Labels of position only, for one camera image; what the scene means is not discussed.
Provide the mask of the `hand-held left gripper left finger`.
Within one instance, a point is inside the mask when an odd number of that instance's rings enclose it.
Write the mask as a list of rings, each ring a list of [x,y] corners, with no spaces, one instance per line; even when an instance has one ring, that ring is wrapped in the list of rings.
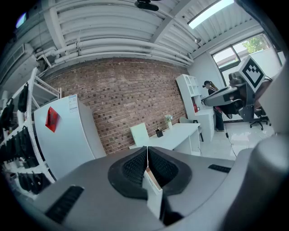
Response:
[[[108,180],[110,166],[131,157],[139,148],[122,151],[82,164],[44,189],[34,201],[34,219],[45,231],[157,231],[164,224],[149,210],[146,200],[117,192]],[[71,187],[83,189],[61,221],[52,211]]]

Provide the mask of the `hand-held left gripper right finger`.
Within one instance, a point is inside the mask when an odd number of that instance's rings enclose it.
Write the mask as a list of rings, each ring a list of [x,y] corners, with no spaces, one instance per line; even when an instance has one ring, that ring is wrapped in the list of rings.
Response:
[[[214,196],[233,161],[148,147],[148,164],[162,190],[160,227],[148,231],[221,231],[228,205]]]

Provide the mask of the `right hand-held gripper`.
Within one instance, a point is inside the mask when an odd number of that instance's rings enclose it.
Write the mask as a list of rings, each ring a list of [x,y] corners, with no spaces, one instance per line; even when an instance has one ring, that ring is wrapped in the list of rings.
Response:
[[[250,55],[241,61],[238,70],[230,73],[228,78],[229,87],[203,98],[202,104],[213,106],[216,111],[224,113],[229,119],[233,118],[233,114],[238,114],[245,122],[253,121],[255,109],[260,107],[258,99],[272,79],[266,76]]]

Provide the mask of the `white drawer with brown sides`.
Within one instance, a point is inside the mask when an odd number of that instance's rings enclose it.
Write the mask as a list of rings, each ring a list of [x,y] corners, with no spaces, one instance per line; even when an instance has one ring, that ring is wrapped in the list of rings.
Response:
[[[144,172],[142,187],[147,190],[147,206],[155,217],[160,218],[163,190],[149,167]]]

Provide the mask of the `pale green chair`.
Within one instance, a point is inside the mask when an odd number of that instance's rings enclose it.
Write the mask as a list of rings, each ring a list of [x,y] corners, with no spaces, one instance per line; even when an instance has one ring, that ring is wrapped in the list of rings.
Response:
[[[180,117],[179,122],[180,123],[194,123],[194,124],[196,124],[196,123],[198,123],[198,120],[189,120],[186,117],[182,116],[182,117]],[[203,139],[203,135],[202,135],[202,127],[200,125],[198,126],[198,133],[199,133],[200,140],[203,142],[204,139]]]

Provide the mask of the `white refrigerator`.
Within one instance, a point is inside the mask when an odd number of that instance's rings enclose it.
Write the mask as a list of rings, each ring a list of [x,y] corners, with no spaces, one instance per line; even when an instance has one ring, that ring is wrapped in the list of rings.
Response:
[[[34,112],[37,139],[56,180],[86,162],[106,156],[92,111],[78,97],[77,100],[76,112],[70,113],[69,96],[48,103]],[[59,114],[54,133],[45,126],[49,107]]]

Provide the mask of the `dark framed window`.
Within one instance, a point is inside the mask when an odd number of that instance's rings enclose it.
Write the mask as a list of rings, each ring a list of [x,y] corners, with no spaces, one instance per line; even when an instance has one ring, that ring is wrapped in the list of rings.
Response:
[[[283,52],[277,51],[266,34],[256,34],[212,55],[226,86],[229,85],[228,75],[237,71],[238,65],[248,56],[258,63],[269,78],[273,78],[285,63]]]

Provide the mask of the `white desk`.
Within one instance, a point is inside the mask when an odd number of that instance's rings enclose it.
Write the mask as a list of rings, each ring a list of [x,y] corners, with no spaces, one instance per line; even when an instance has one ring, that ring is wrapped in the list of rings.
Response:
[[[201,156],[199,126],[199,123],[176,123],[171,129],[163,131],[162,137],[153,135],[143,145]]]

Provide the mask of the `person's grey clothing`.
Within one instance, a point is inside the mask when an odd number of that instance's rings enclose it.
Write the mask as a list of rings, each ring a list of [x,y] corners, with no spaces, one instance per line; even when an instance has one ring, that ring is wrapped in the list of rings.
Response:
[[[289,56],[260,100],[275,135],[253,148],[220,231],[289,231]]]

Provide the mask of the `pale square board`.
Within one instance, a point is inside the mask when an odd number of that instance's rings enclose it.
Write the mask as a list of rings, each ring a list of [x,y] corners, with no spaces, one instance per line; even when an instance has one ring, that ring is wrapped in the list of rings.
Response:
[[[145,123],[130,127],[135,146],[144,146],[149,142],[149,135]]]

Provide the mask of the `red paper decoration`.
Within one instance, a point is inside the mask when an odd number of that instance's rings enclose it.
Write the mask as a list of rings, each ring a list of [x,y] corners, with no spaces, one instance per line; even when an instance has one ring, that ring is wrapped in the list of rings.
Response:
[[[54,133],[56,131],[58,120],[59,114],[52,107],[49,107],[45,126]]]

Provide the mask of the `blue white label sticker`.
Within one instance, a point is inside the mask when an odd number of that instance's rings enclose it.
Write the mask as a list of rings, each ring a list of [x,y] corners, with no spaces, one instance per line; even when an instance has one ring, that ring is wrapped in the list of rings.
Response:
[[[69,110],[70,113],[78,111],[78,100],[76,94],[69,96]]]

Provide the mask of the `long ceiling light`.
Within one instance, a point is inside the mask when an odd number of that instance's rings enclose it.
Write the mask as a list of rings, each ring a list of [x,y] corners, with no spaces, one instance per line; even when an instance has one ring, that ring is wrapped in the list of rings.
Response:
[[[205,20],[216,14],[220,10],[234,3],[234,0],[218,0],[215,3],[209,5],[199,14],[197,14],[191,21],[188,22],[188,26],[192,29],[203,23]]]

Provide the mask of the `white ceiling pipes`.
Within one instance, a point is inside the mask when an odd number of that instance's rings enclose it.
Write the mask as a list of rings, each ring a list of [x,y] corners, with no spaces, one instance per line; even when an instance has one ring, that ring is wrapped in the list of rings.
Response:
[[[106,55],[146,56],[183,66],[189,66],[194,62],[191,55],[184,55],[172,48],[128,38],[99,38],[74,42],[61,49],[56,49],[53,46],[35,54],[37,59],[54,56],[56,64],[77,59],[78,57],[101,57]]]

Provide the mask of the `white air duct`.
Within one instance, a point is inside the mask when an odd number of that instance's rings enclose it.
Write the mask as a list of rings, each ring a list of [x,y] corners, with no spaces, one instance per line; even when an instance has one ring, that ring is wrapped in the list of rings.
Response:
[[[29,80],[32,70],[40,66],[32,46],[28,43],[22,44],[0,66],[0,90],[17,91]]]

